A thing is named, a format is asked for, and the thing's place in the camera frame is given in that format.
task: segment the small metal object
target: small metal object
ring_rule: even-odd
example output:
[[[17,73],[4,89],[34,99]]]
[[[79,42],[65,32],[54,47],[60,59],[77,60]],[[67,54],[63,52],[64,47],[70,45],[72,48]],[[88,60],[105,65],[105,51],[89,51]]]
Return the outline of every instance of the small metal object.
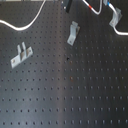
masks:
[[[25,46],[24,42],[22,43],[22,47],[23,47],[23,52],[21,52],[20,45],[17,46],[18,55],[16,57],[14,57],[13,59],[11,59],[12,68],[15,68],[20,63],[22,63],[24,60],[26,60],[31,55],[33,55],[32,48],[29,47],[28,49],[26,49],[26,46]]]
[[[73,46],[79,30],[80,30],[80,27],[78,26],[78,23],[73,21],[71,26],[70,26],[70,36],[69,36],[68,41],[67,41],[68,44]]]
[[[115,12],[113,12],[113,18],[109,23],[109,25],[112,26],[113,28],[118,24],[118,22],[122,18],[121,10],[116,8],[116,12],[117,12],[117,15],[115,14]]]

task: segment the white cable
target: white cable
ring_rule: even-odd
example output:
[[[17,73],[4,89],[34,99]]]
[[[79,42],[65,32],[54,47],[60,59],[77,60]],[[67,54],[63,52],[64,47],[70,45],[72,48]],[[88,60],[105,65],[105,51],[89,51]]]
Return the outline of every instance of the white cable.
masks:
[[[35,20],[38,18],[39,14],[40,14],[40,12],[41,12],[44,4],[45,4],[45,2],[46,2],[46,0],[43,1],[43,3],[41,5],[37,15],[35,16],[35,18],[28,25],[26,25],[24,27],[15,27],[15,26],[13,26],[13,25],[11,25],[11,24],[7,23],[6,21],[3,21],[3,20],[0,20],[0,23],[6,25],[6,26],[8,26],[8,27],[10,27],[10,28],[12,28],[12,29],[14,29],[16,31],[23,31],[23,30],[29,28],[35,22]]]
[[[89,3],[88,3],[86,0],[83,0],[83,2],[84,2],[87,6],[89,6]]]
[[[101,13],[101,10],[102,10],[102,0],[100,0],[100,9],[99,9],[99,12],[97,12],[96,10],[94,10],[94,8],[92,8],[92,11],[93,11],[95,14],[97,14],[97,15],[99,15],[99,14]]]
[[[98,12],[97,12],[94,8],[92,8],[86,0],[83,0],[83,2],[84,2],[96,15],[99,15],[99,14],[101,13],[101,10],[102,10],[102,0],[100,0],[100,9],[99,9]]]
[[[112,5],[111,3],[109,3],[109,7],[114,11],[114,13],[115,13],[116,16],[117,16],[116,9],[113,7],[113,5]],[[114,26],[113,28],[114,28],[114,31],[116,32],[116,34],[121,35],[121,36],[128,36],[128,32],[119,32],[119,31],[116,29],[116,26]]]

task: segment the metal clamp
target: metal clamp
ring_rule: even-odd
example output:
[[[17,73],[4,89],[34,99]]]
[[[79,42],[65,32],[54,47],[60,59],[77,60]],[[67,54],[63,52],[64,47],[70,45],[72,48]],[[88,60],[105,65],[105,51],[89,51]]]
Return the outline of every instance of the metal clamp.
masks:
[[[118,22],[122,18],[121,10],[116,8],[116,12],[117,12],[117,15],[115,14],[115,12],[113,12],[113,18],[109,23],[109,25],[112,26],[113,28],[118,24]]]
[[[79,30],[80,30],[80,27],[78,26],[78,23],[73,21],[72,25],[70,26],[70,36],[69,36],[68,41],[67,41],[68,44],[73,46]]]
[[[12,68],[15,68],[20,63],[22,63],[24,60],[26,60],[31,55],[33,55],[32,48],[29,47],[26,50],[26,46],[25,46],[25,43],[24,42],[22,43],[22,47],[23,47],[23,52],[21,53],[20,45],[17,46],[18,55],[16,57],[14,57],[13,59],[11,59],[11,66],[12,66]]]

